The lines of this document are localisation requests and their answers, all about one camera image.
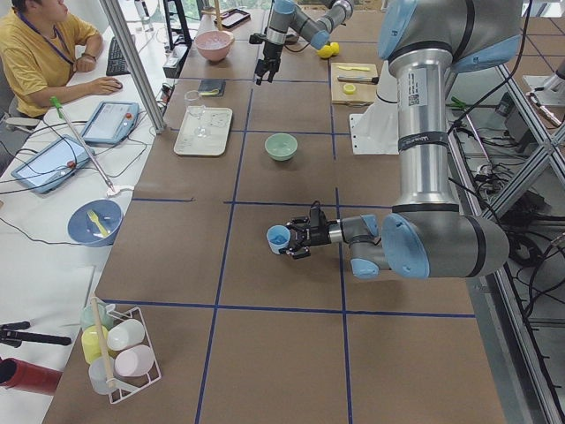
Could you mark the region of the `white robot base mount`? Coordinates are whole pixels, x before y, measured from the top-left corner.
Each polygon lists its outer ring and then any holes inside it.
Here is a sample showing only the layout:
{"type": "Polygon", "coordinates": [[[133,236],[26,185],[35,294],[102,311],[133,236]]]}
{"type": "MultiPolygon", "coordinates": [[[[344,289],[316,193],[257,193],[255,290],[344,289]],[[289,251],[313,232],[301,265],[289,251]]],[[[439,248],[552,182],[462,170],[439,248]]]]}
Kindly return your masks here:
{"type": "Polygon", "coordinates": [[[396,78],[388,70],[388,61],[383,63],[376,97],[363,114],[350,115],[350,135],[354,155],[397,155],[396,78]]]}

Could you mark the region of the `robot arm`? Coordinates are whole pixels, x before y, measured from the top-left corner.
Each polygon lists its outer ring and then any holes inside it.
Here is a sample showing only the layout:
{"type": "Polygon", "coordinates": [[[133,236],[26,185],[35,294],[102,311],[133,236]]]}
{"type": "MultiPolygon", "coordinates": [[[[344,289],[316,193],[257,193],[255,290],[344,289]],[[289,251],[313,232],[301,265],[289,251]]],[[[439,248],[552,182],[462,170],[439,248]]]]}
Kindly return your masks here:
{"type": "Polygon", "coordinates": [[[288,223],[282,253],[345,243],[355,276],[390,269],[407,278],[485,276],[507,260],[509,242],[494,222],[463,215],[448,182],[446,75],[488,69],[520,44],[519,1],[394,1],[385,14],[379,56],[397,84],[401,195],[384,220],[329,221],[318,204],[288,223]]]}
{"type": "Polygon", "coordinates": [[[319,19],[311,19],[294,1],[275,0],[262,34],[252,34],[251,44],[264,44],[263,58],[255,66],[255,83],[260,86],[267,75],[272,82],[281,64],[286,35],[292,29],[316,50],[328,44],[330,34],[351,18],[354,3],[346,0],[323,1],[328,11],[319,19]]]}

